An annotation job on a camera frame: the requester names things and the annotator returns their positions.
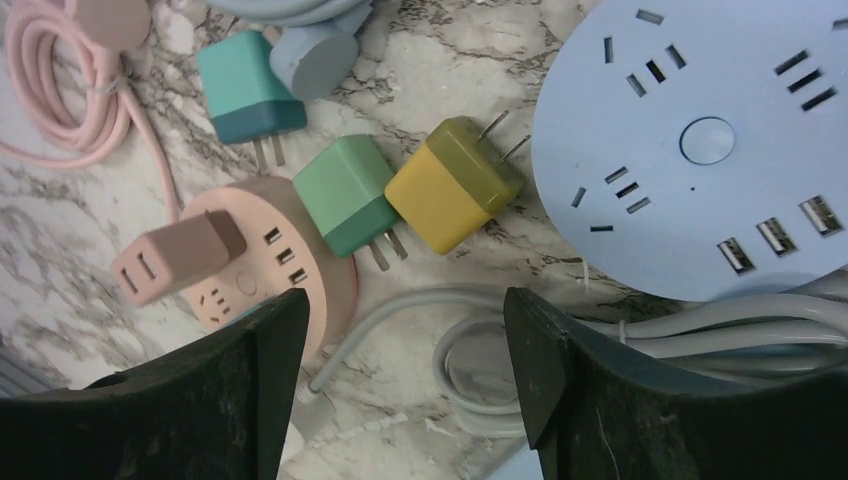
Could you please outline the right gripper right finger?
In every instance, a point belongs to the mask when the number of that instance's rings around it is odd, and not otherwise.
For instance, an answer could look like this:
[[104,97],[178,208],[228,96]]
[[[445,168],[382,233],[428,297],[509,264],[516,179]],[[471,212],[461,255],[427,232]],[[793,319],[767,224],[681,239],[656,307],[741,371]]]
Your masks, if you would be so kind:
[[511,288],[524,428],[547,479],[843,479],[847,306],[754,295],[636,323]]

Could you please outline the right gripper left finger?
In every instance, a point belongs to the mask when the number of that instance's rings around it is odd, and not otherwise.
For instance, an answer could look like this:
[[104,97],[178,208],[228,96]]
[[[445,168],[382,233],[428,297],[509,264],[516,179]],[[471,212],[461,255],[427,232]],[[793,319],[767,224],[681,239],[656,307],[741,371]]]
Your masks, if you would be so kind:
[[310,304],[293,288],[91,385],[1,403],[5,479],[273,479]]

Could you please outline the pink charger plug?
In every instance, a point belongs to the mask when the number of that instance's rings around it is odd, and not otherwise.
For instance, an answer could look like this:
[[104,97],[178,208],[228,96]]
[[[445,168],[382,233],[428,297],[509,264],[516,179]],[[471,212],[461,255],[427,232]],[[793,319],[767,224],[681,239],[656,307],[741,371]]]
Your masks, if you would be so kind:
[[144,306],[217,273],[246,249],[233,217],[217,210],[143,233],[111,268],[129,300]]

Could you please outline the yellow charger plug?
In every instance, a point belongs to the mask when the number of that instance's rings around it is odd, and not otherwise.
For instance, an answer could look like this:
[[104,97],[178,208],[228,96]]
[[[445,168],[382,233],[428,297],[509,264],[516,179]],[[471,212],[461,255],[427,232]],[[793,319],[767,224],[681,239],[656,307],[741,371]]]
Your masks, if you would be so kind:
[[508,115],[503,111],[485,127],[464,115],[444,119],[385,187],[389,204],[433,252],[451,252],[525,185],[508,159],[530,137],[508,152],[489,138]]

